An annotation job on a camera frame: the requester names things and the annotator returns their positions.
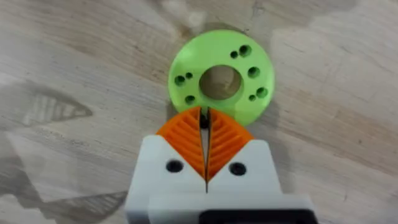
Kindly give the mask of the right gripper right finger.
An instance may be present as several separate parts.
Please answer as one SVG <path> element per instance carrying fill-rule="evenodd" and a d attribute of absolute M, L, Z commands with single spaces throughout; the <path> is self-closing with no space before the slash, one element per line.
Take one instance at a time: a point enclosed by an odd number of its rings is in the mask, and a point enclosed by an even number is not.
<path fill-rule="evenodd" d="M 206 181 L 209 194 L 281 194 L 269 144 L 233 118 L 210 109 Z"/>

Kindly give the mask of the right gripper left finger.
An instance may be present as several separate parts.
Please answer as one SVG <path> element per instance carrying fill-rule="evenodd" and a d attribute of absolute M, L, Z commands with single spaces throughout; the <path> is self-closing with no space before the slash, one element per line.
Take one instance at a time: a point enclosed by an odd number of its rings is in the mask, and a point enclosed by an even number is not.
<path fill-rule="evenodd" d="M 125 202 L 128 223 L 198 223 L 204 194 L 200 107 L 185 110 L 142 140 Z"/>

